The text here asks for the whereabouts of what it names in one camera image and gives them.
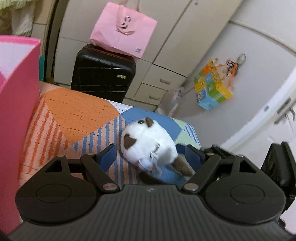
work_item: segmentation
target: wardrobe door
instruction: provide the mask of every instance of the wardrobe door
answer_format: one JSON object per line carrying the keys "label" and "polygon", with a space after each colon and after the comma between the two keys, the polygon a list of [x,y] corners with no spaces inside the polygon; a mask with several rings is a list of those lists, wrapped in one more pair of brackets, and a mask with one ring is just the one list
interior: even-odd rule
{"label": "wardrobe door", "polygon": [[[69,0],[60,37],[88,42],[92,29],[110,0]],[[122,3],[122,0],[111,0]],[[129,0],[127,7],[135,9],[138,0]],[[141,0],[140,11],[157,20],[157,26],[142,59],[153,62],[165,39],[186,8],[189,0]]]}
{"label": "wardrobe door", "polygon": [[194,0],[154,64],[188,76],[241,2],[242,0]]}

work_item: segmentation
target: hanging bag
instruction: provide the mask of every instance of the hanging bag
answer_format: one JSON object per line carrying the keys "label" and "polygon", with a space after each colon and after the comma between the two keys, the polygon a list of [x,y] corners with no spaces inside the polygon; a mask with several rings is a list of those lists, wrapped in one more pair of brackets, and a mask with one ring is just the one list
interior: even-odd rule
{"label": "hanging bag", "polygon": [[127,8],[127,2],[107,3],[89,40],[108,51],[141,58],[157,21],[140,13],[140,0],[136,10]]}

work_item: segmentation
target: sticker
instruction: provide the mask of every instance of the sticker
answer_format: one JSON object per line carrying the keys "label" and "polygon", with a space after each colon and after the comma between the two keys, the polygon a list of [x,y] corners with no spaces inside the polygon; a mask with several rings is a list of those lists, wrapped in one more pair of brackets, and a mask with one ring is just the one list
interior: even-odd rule
{"label": "sticker", "polygon": [[121,74],[118,74],[117,77],[118,77],[118,78],[122,78],[122,79],[126,79],[126,76],[121,75]]}

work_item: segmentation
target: white wardrobe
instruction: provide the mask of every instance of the white wardrobe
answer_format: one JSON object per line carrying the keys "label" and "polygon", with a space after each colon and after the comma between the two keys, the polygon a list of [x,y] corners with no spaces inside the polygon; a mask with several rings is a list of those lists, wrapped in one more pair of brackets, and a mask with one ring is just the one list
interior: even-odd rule
{"label": "white wardrobe", "polygon": [[[69,0],[55,55],[54,81],[71,85],[77,52],[108,0]],[[242,0],[142,0],[158,21],[123,103],[155,110],[167,90],[183,84]],[[135,0],[129,0],[132,7]]]}

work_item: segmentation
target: plush toy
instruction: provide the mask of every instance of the plush toy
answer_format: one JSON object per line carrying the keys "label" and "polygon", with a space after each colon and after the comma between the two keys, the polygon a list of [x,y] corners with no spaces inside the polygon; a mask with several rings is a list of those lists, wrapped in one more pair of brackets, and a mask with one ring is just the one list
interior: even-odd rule
{"label": "plush toy", "polygon": [[129,124],[122,132],[121,151],[126,160],[140,169],[171,164],[184,176],[191,169],[178,157],[176,146],[167,131],[149,117]]}

